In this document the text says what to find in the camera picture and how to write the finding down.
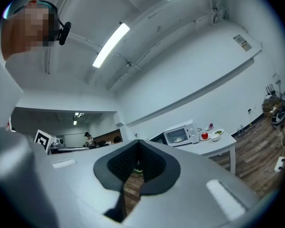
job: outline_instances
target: desk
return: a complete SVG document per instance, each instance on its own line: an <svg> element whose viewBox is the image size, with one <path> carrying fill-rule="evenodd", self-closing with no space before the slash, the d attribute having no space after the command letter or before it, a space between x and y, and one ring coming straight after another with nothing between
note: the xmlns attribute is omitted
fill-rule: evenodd
<svg viewBox="0 0 285 228"><path fill-rule="evenodd" d="M207 131L208 134L213 133L214 131L221 129L219 125L214 125L214 128ZM230 172L235 174L236 173L236 150L235 145L237 141L226 131L221 135L221 139L217 142L213 142L211 139L206 141L199 141L196 144L187 144L184 146L176 147L176 149L184 150L188 152L192 152L195 154L200 154L206 157L213 157L225 152L229 151L230 157Z"/></svg>

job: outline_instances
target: bowl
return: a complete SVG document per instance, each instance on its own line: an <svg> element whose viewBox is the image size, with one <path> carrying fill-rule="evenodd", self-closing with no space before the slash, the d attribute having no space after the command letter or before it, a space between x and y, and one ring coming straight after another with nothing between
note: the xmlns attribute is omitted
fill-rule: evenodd
<svg viewBox="0 0 285 228"><path fill-rule="evenodd" d="M216 141L220 140L220 138L221 138L221 136L220 136L218 133L213 134L213 135L211 136L211 140L212 140L213 142L216 142Z"/></svg>

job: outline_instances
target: red object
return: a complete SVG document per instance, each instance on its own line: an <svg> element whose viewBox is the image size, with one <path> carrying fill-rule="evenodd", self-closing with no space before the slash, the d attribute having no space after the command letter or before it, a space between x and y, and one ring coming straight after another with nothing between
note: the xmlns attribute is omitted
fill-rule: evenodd
<svg viewBox="0 0 285 228"><path fill-rule="evenodd" d="M202 137L203 139L208 139L208 133L202 133L202 134L201 134L201 137Z"/></svg>

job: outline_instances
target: microwave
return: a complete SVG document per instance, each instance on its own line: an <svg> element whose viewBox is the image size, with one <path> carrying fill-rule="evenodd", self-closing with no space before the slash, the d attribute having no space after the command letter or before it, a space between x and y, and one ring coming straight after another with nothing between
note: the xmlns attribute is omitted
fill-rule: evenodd
<svg viewBox="0 0 285 228"><path fill-rule="evenodd" d="M193 120L172 126L163 132L167 145L176 147L200 141L196 124Z"/></svg>

